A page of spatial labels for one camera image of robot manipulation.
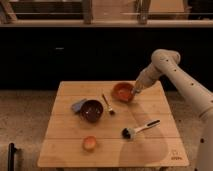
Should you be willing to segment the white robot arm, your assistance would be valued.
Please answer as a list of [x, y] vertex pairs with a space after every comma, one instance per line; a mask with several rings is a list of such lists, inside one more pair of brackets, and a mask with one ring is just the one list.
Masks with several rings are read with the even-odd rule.
[[165, 75], [204, 123], [194, 171], [213, 171], [213, 93], [178, 66], [180, 59], [177, 51], [155, 50], [151, 63], [137, 77], [133, 94], [151, 87]]

